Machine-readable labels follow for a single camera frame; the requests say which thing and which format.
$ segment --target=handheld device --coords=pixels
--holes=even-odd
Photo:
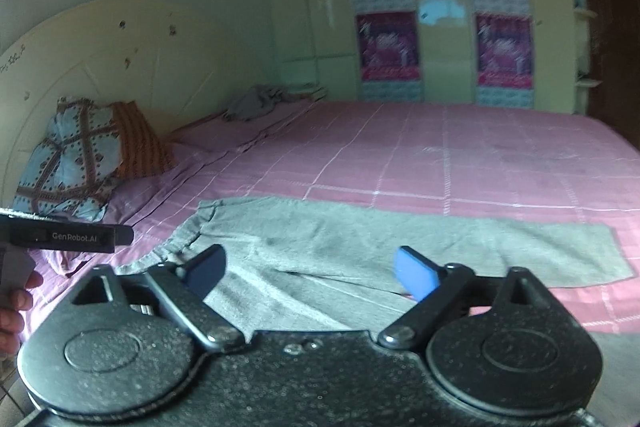
[[[247,341],[202,302],[224,259],[216,246],[139,275],[96,267],[18,356],[39,408],[21,427],[599,425],[584,410],[598,347],[527,269],[478,277],[403,247],[396,272],[426,295],[376,338]],[[469,314],[479,306],[491,308]]]
[[[88,225],[0,208],[0,308],[12,308],[9,295],[23,289],[35,268],[28,248],[113,253],[130,245],[133,229]]]

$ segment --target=poster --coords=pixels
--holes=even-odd
[[[357,17],[363,81],[420,78],[415,13],[377,13]]]
[[[422,100],[416,0],[351,0],[365,100]]]
[[[479,105],[531,108],[530,0],[472,0],[476,12]]]
[[[478,85],[533,87],[531,26],[527,17],[480,14],[478,30]]]

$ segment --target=shelf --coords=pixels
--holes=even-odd
[[[595,19],[598,14],[592,10],[587,10],[586,8],[574,8],[575,16],[578,19],[587,20],[587,19]]]
[[[598,87],[601,83],[601,80],[593,80],[592,78],[579,78],[575,81],[575,86],[582,87],[584,89],[591,89],[592,87]]]

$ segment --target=orange striped pillow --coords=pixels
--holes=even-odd
[[[120,133],[122,163],[116,172],[118,178],[158,176],[175,167],[171,148],[160,141],[136,102],[115,102],[110,107]]]

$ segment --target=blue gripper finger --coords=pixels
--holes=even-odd
[[[396,279],[419,302],[440,286],[440,266],[411,247],[400,247],[394,260]]]

